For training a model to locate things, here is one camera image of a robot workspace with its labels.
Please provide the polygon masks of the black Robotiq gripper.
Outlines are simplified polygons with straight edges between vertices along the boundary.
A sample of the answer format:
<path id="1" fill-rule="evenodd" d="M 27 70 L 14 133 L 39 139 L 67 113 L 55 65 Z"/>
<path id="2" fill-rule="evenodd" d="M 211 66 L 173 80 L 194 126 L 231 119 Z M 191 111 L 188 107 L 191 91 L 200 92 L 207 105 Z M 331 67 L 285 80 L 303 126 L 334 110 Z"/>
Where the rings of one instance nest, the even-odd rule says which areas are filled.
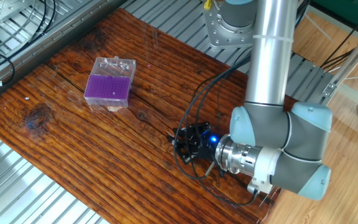
<path id="1" fill-rule="evenodd" d="M 221 135 L 211 131 L 211 125 L 208 122 L 191 124 L 179 130 L 178 142 L 174 142 L 173 147 L 184 164 L 189 164 L 190 159 L 195 157 L 214 161 L 216 148 L 221 138 Z"/>

